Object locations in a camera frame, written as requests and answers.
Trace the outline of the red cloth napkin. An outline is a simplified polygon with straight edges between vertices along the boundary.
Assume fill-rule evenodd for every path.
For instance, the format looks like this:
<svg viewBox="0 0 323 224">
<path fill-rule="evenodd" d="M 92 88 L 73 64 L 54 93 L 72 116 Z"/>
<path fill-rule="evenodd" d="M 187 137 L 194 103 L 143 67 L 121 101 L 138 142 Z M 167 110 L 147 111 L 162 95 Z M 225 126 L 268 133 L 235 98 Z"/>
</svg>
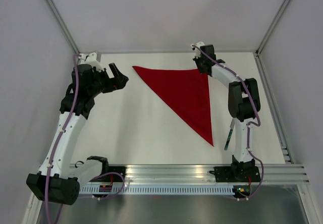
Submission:
<svg viewBox="0 0 323 224">
<path fill-rule="evenodd" d="M 189 127 L 213 144 L 208 75 L 198 69 L 162 70 L 133 66 L 144 83 Z"/>
</svg>

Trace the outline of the green handled table knife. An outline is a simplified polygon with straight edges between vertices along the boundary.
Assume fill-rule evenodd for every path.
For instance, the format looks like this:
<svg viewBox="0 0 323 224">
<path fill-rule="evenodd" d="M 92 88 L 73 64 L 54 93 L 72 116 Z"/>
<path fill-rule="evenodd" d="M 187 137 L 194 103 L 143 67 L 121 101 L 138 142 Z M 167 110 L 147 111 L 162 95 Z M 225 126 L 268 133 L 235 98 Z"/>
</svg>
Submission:
<svg viewBox="0 0 323 224">
<path fill-rule="evenodd" d="M 232 137 L 232 134 L 233 134 L 234 127 L 235 127 L 235 123 L 234 123 L 234 121 L 232 121 L 231 124 L 230 124 L 230 130 L 229 130 L 229 133 L 228 133 L 228 136 L 227 136 L 227 139 L 226 139 L 224 150 L 228 150 L 230 140 L 231 140 L 231 137 Z"/>
</svg>

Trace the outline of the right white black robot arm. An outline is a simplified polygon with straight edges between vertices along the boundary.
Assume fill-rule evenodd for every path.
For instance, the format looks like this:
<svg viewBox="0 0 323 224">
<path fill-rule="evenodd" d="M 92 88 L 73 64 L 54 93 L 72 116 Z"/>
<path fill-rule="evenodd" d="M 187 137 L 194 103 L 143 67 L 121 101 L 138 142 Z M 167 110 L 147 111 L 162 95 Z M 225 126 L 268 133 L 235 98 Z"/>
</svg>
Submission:
<svg viewBox="0 0 323 224">
<path fill-rule="evenodd" d="M 228 89 L 228 110 L 236 136 L 232 163 L 214 167 L 210 174 L 217 183 L 260 182 L 259 168 L 255 165 L 257 158 L 252 154 L 253 127 L 260 126 L 257 80 L 240 76 L 223 60 L 217 59 L 213 45 L 199 42 L 191 47 L 198 71 L 217 79 Z"/>
</svg>

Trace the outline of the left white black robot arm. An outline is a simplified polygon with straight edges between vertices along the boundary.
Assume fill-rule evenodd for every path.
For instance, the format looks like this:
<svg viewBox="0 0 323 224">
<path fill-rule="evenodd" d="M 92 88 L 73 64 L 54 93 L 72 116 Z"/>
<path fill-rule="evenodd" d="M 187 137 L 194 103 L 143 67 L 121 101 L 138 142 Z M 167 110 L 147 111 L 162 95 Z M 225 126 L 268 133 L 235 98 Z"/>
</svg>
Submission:
<svg viewBox="0 0 323 224">
<path fill-rule="evenodd" d="M 58 204 L 75 203 L 80 189 L 88 182 L 110 181 L 107 158 L 90 156 L 83 164 L 71 169 L 71 159 L 79 135 L 94 107 L 94 99 L 101 93 L 123 89 L 128 77 L 114 63 L 113 74 L 90 64 L 78 65 L 71 73 L 72 83 L 61 101 L 58 127 L 50 150 L 35 174 L 29 174 L 26 184 L 38 200 Z"/>
</svg>

